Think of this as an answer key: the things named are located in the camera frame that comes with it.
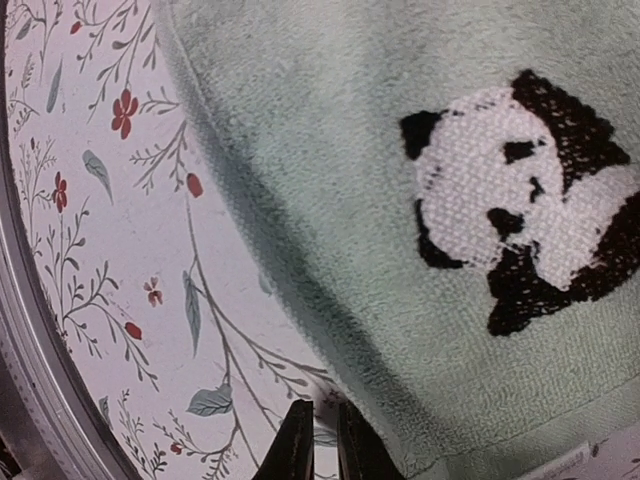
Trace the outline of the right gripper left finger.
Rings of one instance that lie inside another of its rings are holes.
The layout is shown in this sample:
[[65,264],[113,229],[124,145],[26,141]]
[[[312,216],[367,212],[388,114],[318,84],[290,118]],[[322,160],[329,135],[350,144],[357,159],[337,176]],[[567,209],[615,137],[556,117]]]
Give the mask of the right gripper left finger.
[[313,403],[294,401],[257,471],[257,480],[314,478]]

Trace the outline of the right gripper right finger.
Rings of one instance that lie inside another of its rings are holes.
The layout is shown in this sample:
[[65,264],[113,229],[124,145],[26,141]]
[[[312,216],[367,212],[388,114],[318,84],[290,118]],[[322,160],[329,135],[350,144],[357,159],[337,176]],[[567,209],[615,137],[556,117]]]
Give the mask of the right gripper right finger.
[[350,402],[339,406],[337,417],[339,478],[393,480],[400,478],[384,443]]

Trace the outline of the light green towel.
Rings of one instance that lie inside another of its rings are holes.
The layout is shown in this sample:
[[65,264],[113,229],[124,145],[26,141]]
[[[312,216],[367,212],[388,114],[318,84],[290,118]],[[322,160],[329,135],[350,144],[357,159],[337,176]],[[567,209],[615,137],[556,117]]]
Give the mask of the light green towel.
[[409,479],[639,419],[635,1],[156,1],[285,311]]

